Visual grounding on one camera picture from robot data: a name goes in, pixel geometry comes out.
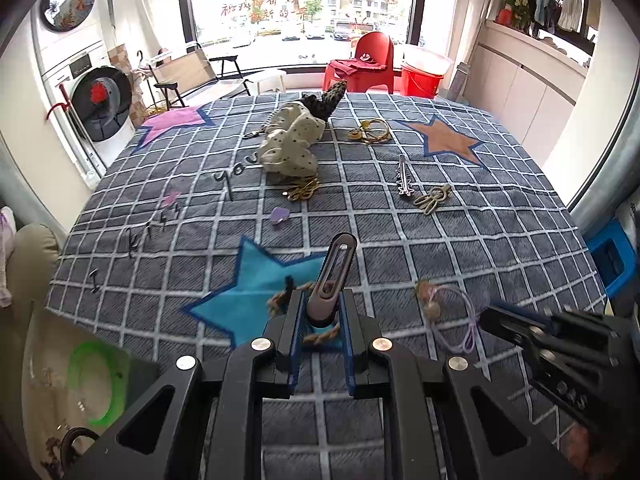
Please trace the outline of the red bucket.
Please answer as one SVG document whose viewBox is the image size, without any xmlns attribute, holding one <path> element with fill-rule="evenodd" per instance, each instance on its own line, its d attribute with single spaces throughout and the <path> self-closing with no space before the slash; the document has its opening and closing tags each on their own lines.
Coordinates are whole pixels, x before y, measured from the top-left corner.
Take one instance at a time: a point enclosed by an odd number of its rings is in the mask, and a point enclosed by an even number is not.
<svg viewBox="0 0 640 480">
<path fill-rule="evenodd" d="M 452 65 L 450 58 L 436 58 L 433 70 L 422 70 L 407 61 L 400 70 L 400 94 L 417 98 L 434 99 L 444 76 Z"/>
</svg>

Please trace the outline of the white jewelry tray box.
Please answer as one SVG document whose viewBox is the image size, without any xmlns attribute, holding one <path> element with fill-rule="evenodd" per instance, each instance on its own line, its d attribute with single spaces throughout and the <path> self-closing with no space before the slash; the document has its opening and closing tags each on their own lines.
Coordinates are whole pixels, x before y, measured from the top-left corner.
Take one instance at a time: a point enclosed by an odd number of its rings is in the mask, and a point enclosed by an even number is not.
<svg viewBox="0 0 640 480">
<path fill-rule="evenodd" d="M 34 315 L 23 362 L 23 429 L 30 462 L 61 479 L 66 432 L 102 434 L 160 374 L 157 364 L 47 310 Z"/>
</svg>

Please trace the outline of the beige wall cabinet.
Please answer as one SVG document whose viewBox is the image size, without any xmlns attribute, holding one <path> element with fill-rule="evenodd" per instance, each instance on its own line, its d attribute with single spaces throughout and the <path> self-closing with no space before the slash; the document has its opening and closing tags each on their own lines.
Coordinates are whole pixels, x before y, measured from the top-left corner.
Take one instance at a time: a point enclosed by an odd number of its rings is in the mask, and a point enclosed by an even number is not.
<svg viewBox="0 0 640 480">
<path fill-rule="evenodd" d="M 587 76 L 548 41 L 488 21 L 469 62 L 463 96 L 494 116 L 538 165 L 559 141 Z"/>
</svg>

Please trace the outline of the grey checked bedspread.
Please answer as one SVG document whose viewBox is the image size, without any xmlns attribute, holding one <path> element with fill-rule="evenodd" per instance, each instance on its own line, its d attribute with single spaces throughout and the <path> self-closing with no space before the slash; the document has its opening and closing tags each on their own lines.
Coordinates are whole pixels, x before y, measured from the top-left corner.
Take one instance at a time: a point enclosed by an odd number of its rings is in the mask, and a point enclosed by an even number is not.
<svg viewBox="0 0 640 480">
<path fill-rule="evenodd" d="M 58 262 L 48 308 L 163 370 L 67 464 L 70 479 L 573 479 L 571 418 L 522 349 L 484 332 L 502 301 L 600 314 L 587 245 L 546 175 L 495 118 L 439 100 L 347 93 L 310 150 L 320 188 L 267 172 L 265 126 L 297 94 L 221 100 L 107 170 Z M 400 155 L 414 194 L 400 196 Z M 450 184 L 426 216 L 413 200 Z M 274 207 L 291 217 L 274 226 Z M 375 318 L 382 394 L 350 394 L 340 300 L 306 303 L 332 238 L 358 242 L 344 288 Z M 266 394 L 267 323 L 305 293 L 292 394 Z"/>
</svg>

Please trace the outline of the blue plastic stool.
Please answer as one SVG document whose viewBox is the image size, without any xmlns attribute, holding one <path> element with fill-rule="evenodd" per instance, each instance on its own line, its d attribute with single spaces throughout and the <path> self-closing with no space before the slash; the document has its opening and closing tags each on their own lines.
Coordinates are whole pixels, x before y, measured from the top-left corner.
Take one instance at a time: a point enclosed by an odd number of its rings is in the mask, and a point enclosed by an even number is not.
<svg viewBox="0 0 640 480">
<path fill-rule="evenodd" d="M 636 276 L 637 254 L 616 218 L 590 237 L 587 247 L 602 278 L 605 292 L 608 298 L 613 299 Z"/>
</svg>

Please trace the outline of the red plastic chair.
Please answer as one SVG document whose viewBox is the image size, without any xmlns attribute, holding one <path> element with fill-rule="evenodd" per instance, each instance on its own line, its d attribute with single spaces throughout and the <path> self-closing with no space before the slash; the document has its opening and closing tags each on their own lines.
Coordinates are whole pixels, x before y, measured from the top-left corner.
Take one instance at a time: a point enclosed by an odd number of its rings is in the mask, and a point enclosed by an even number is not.
<svg viewBox="0 0 640 480">
<path fill-rule="evenodd" d="M 394 93 L 394 45 L 384 32 L 367 32 L 357 43 L 355 54 L 346 60 L 332 60 L 323 75 L 322 90 L 344 80 L 347 92 L 364 93 L 385 87 Z"/>
</svg>

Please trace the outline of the white washing machine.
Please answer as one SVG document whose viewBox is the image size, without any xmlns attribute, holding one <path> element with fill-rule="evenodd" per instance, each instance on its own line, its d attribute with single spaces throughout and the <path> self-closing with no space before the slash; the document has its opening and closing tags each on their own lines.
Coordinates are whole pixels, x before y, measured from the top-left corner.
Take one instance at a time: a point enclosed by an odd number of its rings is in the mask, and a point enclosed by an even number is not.
<svg viewBox="0 0 640 480">
<path fill-rule="evenodd" d="M 132 136 L 131 84 L 112 64 L 104 40 L 108 0 L 94 0 L 88 18 L 70 32 L 47 29 L 39 5 L 30 11 L 30 26 L 47 120 L 86 185 L 95 188 Z"/>
</svg>

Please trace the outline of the dark slim hair clip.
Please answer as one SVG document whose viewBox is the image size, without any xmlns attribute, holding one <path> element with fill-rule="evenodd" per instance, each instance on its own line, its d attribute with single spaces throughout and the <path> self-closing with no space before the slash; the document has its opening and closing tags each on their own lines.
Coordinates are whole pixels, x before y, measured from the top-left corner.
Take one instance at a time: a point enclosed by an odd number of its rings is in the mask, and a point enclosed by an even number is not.
<svg viewBox="0 0 640 480">
<path fill-rule="evenodd" d="M 312 326 L 326 327 L 334 320 L 357 244 L 352 233 L 338 233 L 332 238 L 318 280 L 306 303 L 306 315 Z"/>
</svg>

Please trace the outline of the black dotted scrunchie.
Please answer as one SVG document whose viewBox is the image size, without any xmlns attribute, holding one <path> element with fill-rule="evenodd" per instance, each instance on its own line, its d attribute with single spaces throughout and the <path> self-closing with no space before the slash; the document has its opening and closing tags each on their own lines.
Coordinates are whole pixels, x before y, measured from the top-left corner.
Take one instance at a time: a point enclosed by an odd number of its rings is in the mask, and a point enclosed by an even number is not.
<svg viewBox="0 0 640 480">
<path fill-rule="evenodd" d="M 340 104 L 347 90 L 347 81 L 339 80 L 322 93 L 321 96 L 315 94 L 304 94 L 299 102 L 303 104 L 308 112 L 315 118 L 326 122 Z"/>
</svg>

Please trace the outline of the gold filigree hair clip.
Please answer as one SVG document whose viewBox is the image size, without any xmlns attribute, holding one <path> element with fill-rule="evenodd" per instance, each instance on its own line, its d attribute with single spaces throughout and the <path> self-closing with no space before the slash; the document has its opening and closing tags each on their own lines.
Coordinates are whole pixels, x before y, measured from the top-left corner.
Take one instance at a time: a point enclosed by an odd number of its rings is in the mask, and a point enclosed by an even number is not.
<svg viewBox="0 0 640 480">
<path fill-rule="evenodd" d="M 282 195 L 289 202 L 303 202 L 309 200 L 320 188 L 320 180 L 317 176 L 304 177 L 296 180 L 292 185 L 282 192 Z"/>
</svg>

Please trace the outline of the folding beige chair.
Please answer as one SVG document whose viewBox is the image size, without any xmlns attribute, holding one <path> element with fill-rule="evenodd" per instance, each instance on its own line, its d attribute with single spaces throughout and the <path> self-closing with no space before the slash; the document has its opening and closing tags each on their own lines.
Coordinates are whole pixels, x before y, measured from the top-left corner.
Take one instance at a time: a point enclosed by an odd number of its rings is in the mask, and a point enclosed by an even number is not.
<svg viewBox="0 0 640 480">
<path fill-rule="evenodd" d="M 239 94 L 250 95 L 246 77 L 240 69 L 238 56 L 209 56 L 199 44 L 184 55 L 174 58 L 166 52 L 148 63 L 154 88 L 160 90 L 166 108 L 186 107 L 184 99 L 209 86 L 221 86 L 218 99 Z"/>
</svg>

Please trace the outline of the purple heart bead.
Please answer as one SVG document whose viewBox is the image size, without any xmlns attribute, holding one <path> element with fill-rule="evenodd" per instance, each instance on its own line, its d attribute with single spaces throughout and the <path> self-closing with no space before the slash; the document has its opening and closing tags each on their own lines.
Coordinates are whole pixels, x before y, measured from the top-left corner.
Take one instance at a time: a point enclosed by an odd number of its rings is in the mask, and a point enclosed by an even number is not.
<svg viewBox="0 0 640 480">
<path fill-rule="evenodd" d="M 291 211 L 289 211 L 288 208 L 274 207 L 270 212 L 269 220 L 274 226 L 277 226 L 278 224 L 288 220 L 290 217 Z"/>
</svg>

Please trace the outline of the silver hair clip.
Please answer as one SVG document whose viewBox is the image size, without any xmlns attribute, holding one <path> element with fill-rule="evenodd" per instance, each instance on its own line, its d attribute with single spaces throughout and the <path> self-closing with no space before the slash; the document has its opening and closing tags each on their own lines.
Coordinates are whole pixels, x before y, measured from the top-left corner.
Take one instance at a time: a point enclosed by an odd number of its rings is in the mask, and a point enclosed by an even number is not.
<svg viewBox="0 0 640 480">
<path fill-rule="evenodd" d="M 408 162 L 405 155 L 400 155 L 398 159 L 396 184 L 400 196 L 408 198 L 413 196 L 414 189 L 409 179 Z"/>
</svg>

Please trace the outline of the white plastic bag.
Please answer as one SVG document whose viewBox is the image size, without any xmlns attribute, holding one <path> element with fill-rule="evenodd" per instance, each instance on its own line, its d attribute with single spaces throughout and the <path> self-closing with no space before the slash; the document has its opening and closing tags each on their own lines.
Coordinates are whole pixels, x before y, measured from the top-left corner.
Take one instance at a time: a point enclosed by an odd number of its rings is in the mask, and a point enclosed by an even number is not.
<svg viewBox="0 0 640 480">
<path fill-rule="evenodd" d="M 2 308 L 9 307 L 12 302 L 6 266 L 14 249 L 15 234 L 16 223 L 13 210 L 9 206 L 3 206 L 0 214 L 0 307 Z"/>
</svg>

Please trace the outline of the cream polka dot scrunchie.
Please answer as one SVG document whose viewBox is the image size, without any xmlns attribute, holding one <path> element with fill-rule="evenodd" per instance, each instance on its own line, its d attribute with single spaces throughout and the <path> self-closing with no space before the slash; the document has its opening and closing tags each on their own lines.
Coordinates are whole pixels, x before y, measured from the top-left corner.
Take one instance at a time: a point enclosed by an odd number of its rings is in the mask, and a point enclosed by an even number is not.
<svg viewBox="0 0 640 480">
<path fill-rule="evenodd" d="M 322 137 L 326 122 L 314 117 L 299 101 L 283 104 L 265 126 L 257 150 L 262 169 L 285 177 L 312 177 L 318 160 L 310 148 Z"/>
</svg>

